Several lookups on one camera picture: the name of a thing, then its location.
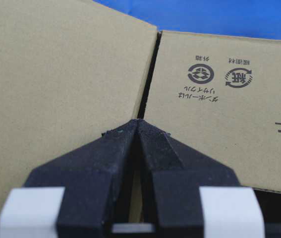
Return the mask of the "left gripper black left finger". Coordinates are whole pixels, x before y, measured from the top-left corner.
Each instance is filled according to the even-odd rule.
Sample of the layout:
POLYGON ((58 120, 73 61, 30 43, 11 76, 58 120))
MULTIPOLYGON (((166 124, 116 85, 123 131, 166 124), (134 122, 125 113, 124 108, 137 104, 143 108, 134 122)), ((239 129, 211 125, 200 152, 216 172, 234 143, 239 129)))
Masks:
POLYGON ((56 222, 60 238, 103 238, 129 216, 133 168, 129 161, 138 121, 33 169, 25 187, 65 188, 56 222))

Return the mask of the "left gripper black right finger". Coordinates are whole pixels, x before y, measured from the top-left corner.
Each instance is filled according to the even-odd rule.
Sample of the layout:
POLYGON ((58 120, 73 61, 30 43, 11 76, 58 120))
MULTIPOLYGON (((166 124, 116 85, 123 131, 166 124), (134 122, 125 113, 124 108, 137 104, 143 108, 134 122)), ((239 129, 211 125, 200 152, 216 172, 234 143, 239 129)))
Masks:
POLYGON ((233 169, 173 139, 144 120, 137 135, 142 147, 144 221, 160 238, 202 238, 200 186, 239 186, 233 169))

